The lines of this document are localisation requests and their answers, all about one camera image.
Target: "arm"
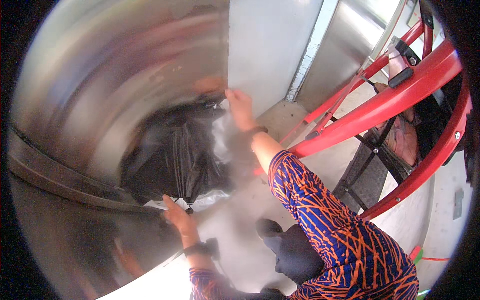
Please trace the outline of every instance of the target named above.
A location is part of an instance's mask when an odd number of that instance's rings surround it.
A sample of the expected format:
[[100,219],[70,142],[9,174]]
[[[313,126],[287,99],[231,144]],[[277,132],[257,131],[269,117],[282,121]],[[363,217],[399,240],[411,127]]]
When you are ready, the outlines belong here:
[[[193,217],[187,214],[173,200],[163,195],[168,210],[165,217],[180,232],[183,248],[186,249],[200,241],[197,225]],[[243,299],[243,293],[232,289],[228,282],[216,271],[212,258],[205,254],[187,256],[190,265],[190,281],[196,300],[233,300]]]
[[[241,131],[258,126],[252,117],[249,96],[238,90],[227,90],[225,94],[232,117]],[[268,134],[255,134],[252,150],[268,174],[272,194],[290,211],[317,252],[328,260],[326,253],[331,251],[335,240],[332,234],[360,218],[336,199],[318,176]]]
[[[252,98],[240,90],[226,90],[225,95],[230,103],[232,117],[240,131],[246,132],[258,126],[252,115]],[[252,150],[262,169],[268,174],[270,162],[278,152],[285,148],[267,133],[259,132],[253,136]]]
[[[198,236],[197,225],[193,217],[187,214],[180,206],[173,202],[172,198],[167,195],[163,195],[163,202],[168,207],[165,212],[165,217],[172,222],[180,232],[183,248],[186,249],[190,246],[200,242]],[[190,268],[199,268],[215,271],[215,265],[208,255],[204,254],[192,254],[187,256],[187,261]]]

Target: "stainless steel wall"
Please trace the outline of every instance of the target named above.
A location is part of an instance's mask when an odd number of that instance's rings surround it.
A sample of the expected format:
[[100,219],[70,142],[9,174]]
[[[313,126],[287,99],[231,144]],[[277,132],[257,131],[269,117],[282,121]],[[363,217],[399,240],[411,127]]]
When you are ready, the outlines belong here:
[[228,0],[60,1],[24,60],[12,123],[115,186],[142,120],[223,93],[227,67]]
[[159,210],[118,188],[121,162],[155,111],[224,93],[228,4],[62,0],[41,25],[15,88],[10,188],[60,298],[96,299],[181,250]]
[[313,111],[348,83],[397,6],[397,0],[340,0],[295,101]]

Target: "wrist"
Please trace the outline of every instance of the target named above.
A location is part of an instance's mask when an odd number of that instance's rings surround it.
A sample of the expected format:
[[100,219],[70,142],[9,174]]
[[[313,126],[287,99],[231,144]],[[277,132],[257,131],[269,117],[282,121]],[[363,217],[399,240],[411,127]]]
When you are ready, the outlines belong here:
[[259,125],[258,125],[257,121],[251,120],[251,121],[247,122],[246,124],[244,124],[242,126],[239,126],[239,129],[240,129],[241,132],[246,132],[246,131],[248,131],[250,129],[253,129],[255,127],[258,127],[258,126]]
[[197,230],[195,230],[195,232],[182,233],[181,241],[182,241],[183,248],[185,249],[200,242],[200,237],[198,235]]

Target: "wristwatch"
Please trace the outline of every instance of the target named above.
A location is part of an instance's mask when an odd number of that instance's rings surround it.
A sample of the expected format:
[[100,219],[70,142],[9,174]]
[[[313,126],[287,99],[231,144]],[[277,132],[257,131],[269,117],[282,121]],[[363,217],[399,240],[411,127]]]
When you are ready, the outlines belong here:
[[243,133],[243,136],[247,139],[247,141],[250,141],[250,143],[252,143],[253,136],[259,132],[268,133],[268,128],[266,128],[265,126],[253,127],[252,129],[245,131]]
[[211,256],[213,260],[220,258],[220,250],[218,248],[218,240],[216,238],[207,239],[206,242],[198,242],[190,247],[183,249],[185,256],[191,254],[205,254]]
[[185,256],[189,256],[192,254],[212,255],[210,252],[210,249],[204,242],[198,242],[190,247],[183,249],[183,253],[185,254]]

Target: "concrete floor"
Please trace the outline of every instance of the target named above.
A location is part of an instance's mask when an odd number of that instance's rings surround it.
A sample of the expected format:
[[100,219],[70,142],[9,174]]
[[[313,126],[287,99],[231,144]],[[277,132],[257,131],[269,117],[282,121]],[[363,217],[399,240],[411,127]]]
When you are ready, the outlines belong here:
[[[373,81],[385,82],[386,79],[378,74]],[[335,116],[341,117],[373,95],[371,86],[363,84],[347,97]],[[266,115],[262,115],[260,120],[270,124],[274,129],[271,134],[280,138],[286,129],[292,128],[299,118],[301,119],[299,116],[304,110],[294,107],[295,105],[288,104],[284,107],[280,103],[276,108],[267,111]],[[308,131],[309,128],[297,140],[301,140]],[[355,138],[350,138],[302,161],[323,180],[327,188],[333,189],[358,145]],[[396,183],[389,175],[382,196],[395,187]],[[453,220],[453,201],[455,192],[459,189],[464,191],[462,216]],[[372,222],[392,236],[406,253],[420,245],[424,248],[424,256],[447,258],[452,254],[463,228],[470,196],[471,188],[465,184],[463,153],[457,153],[446,167],[440,168],[410,197]],[[255,221],[260,217],[277,221],[283,229],[294,224],[290,214],[271,195],[266,175],[254,178],[230,200],[215,204],[200,217],[201,238],[218,239],[221,264],[237,289],[258,292],[265,285],[269,285],[279,288],[286,295],[295,290],[296,286],[292,281],[274,271],[275,255],[258,238],[254,228]],[[444,266],[445,262],[420,261],[417,266],[420,291],[433,285]],[[187,300],[190,292],[188,266],[182,255],[156,267],[103,299],[160,297]]]

